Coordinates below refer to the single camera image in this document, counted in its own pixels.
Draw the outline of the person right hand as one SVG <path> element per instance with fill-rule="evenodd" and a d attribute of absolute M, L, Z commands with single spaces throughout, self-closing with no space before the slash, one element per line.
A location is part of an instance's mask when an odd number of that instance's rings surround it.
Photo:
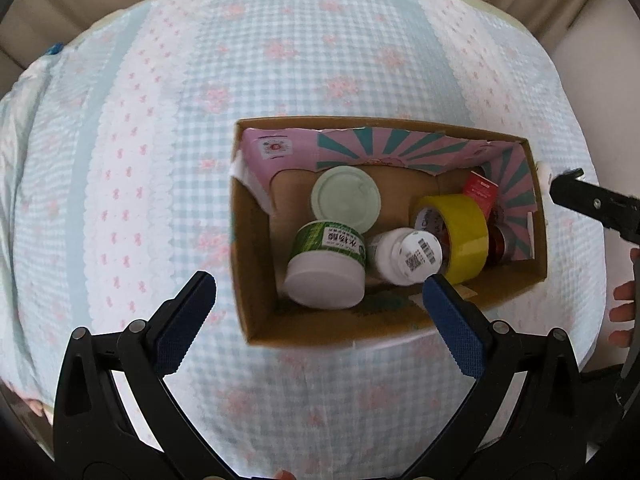
<path fill-rule="evenodd" d="M 618 302 L 618 305 L 612 308 L 608 314 L 610 322 L 629 323 L 636 319 L 636 284 L 634 284 L 634 280 L 626 281 L 626 283 L 615 287 L 613 299 Z M 613 330 L 608 336 L 608 342 L 616 348 L 629 348 L 633 336 L 633 328 Z"/>

